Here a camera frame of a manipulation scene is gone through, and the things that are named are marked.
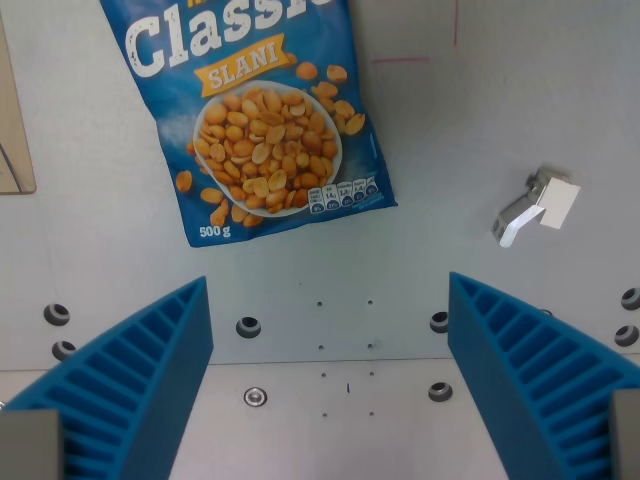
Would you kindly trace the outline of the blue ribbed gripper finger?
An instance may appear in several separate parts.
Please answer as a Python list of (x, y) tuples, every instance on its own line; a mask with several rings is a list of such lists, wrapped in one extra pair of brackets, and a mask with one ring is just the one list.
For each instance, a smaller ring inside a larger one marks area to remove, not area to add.
[(199, 277), (96, 337), (3, 408), (64, 479), (167, 479), (214, 349)]
[(639, 368), (542, 310), (449, 276), (448, 346), (511, 479), (610, 479), (609, 405)]

